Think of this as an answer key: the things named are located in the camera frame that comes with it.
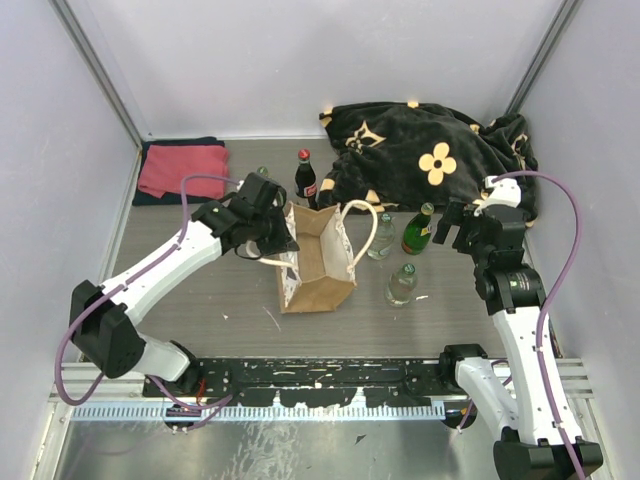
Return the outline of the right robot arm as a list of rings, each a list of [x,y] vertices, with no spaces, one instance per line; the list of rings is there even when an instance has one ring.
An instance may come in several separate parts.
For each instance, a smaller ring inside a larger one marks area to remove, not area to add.
[[[447,345],[438,379],[463,391],[491,430],[493,458],[502,479],[585,479],[604,464],[599,444],[585,439],[569,407],[542,307],[538,273],[524,263],[525,213],[505,204],[488,207],[451,199],[434,242],[459,231],[454,249],[474,262],[475,286],[499,332],[513,387],[497,377],[477,344]]]

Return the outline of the cola glass bottle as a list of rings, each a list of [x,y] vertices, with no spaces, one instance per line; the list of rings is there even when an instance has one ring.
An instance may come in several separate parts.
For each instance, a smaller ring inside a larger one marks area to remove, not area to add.
[[[298,151],[298,167],[294,176],[296,203],[311,210],[318,209],[316,174],[311,165],[311,152]]]

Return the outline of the brown canvas bag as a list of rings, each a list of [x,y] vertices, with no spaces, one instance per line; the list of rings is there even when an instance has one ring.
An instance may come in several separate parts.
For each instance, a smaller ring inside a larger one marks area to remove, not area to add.
[[[369,236],[358,251],[344,225],[353,209],[368,211],[372,219]],[[291,203],[285,223],[299,250],[259,260],[276,268],[280,311],[298,314],[336,310],[357,286],[356,266],[373,243],[378,213],[364,200],[322,210]]]

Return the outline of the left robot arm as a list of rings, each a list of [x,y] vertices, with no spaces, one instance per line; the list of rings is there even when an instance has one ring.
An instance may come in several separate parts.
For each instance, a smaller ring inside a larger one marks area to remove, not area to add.
[[[178,396],[199,387],[199,363],[185,347],[142,335],[137,326],[165,295],[227,252],[254,245],[246,259],[263,261],[296,252],[285,220],[286,191],[250,173],[234,191],[185,213],[180,230],[125,272],[100,285],[85,280],[71,296],[72,343],[109,379],[129,372],[154,377]]]

